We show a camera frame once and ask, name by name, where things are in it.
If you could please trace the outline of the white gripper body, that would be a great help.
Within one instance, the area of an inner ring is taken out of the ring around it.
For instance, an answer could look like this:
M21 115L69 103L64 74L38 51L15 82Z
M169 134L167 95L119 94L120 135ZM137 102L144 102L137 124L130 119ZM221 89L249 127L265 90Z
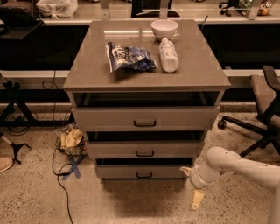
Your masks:
M196 189L207 188L210 186L210 167L208 164L196 164L190 173L190 181Z

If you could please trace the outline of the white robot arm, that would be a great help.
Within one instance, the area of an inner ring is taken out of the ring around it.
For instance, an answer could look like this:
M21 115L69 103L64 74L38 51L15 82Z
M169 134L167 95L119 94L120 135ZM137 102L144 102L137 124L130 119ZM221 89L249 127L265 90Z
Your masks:
M237 173L273 192L268 224L280 224L280 167L242 158L238 153L221 147L207 151L206 159L193 168L182 166L180 170L190 179L194 188L193 211L204 198L204 190L216 179Z

